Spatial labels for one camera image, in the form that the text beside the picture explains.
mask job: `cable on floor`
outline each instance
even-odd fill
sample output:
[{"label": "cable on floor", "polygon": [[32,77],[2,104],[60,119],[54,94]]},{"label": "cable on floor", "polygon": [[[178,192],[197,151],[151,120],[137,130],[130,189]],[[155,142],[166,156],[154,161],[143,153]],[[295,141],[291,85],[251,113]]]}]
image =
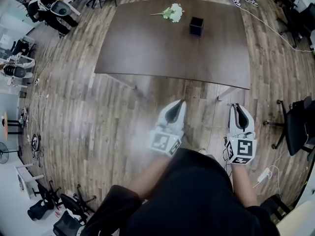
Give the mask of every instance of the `cable on floor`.
[{"label": "cable on floor", "polygon": [[[243,9],[243,8],[240,8],[241,10],[251,14],[249,11]],[[293,50],[297,51],[297,52],[302,52],[302,53],[312,53],[313,51],[305,51],[305,50],[297,50],[297,49],[294,49],[293,46],[291,46],[291,44],[286,40],[284,39],[278,32],[276,32],[274,29],[272,29],[267,23],[265,23],[264,21],[262,21],[260,18],[256,17],[255,15],[251,14],[253,17],[255,17],[256,19],[258,19],[260,22],[262,22],[265,26],[267,26],[270,30],[272,30],[275,34],[277,34],[280,38],[282,38]]]}]

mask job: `wood plank flooring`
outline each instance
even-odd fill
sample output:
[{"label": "wood plank flooring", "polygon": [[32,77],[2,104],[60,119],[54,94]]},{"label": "wood plank flooring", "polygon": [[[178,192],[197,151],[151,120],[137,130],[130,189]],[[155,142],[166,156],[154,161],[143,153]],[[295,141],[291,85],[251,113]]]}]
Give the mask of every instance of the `wood plank flooring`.
[{"label": "wood plank flooring", "polygon": [[[118,0],[127,3],[139,0]],[[209,0],[231,4],[230,0]],[[257,0],[259,7],[243,2],[243,8],[267,22],[276,31],[283,29],[277,17],[282,10],[272,0]],[[187,140],[194,148],[205,148],[222,163],[223,136],[226,134],[230,103],[244,104],[255,120],[258,139],[255,160],[248,165],[253,185],[257,177],[286,151],[285,141],[272,150],[281,129],[265,127],[265,119],[283,121],[277,99],[286,106],[307,95],[315,97],[315,61],[311,53],[291,49],[269,28],[247,12],[242,16],[250,52],[251,90],[241,90],[223,102],[216,97],[224,86],[195,81],[124,76],[137,84],[130,90],[106,75],[94,74],[94,68],[106,31],[115,13],[114,2],[93,10],[85,1],[73,6],[81,11],[80,24],[59,40],[58,33],[41,25],[31,35],[37,40],[35,52],[36,76],[40,81],[28,88],[21,106],[30,106],[30,120],[23,142],[23,161],[32,162],[27,135],[42,137],[42,168],[46,181],[61,186],[62,192],[74,192],[80,183],[86,198],[97,195],[93,206],[102,202],[112,184],[127,184],[157,156],[146,149],[148,131],[159,111],[168,103],[183,98],[188,112],[185,123]],[[299,48],[309,50],[306,41]],[[34,93],[47,97],[44,109],[38,110]],[[44,107],[41,97],[39,108]],[[307,154],[303,151],[291,157],[283,153],[276,165],[280,170],[283,201],[290,204],[297,197],[307,175]],[[277,172],[254,190],[260,201],[277,193]]]}]

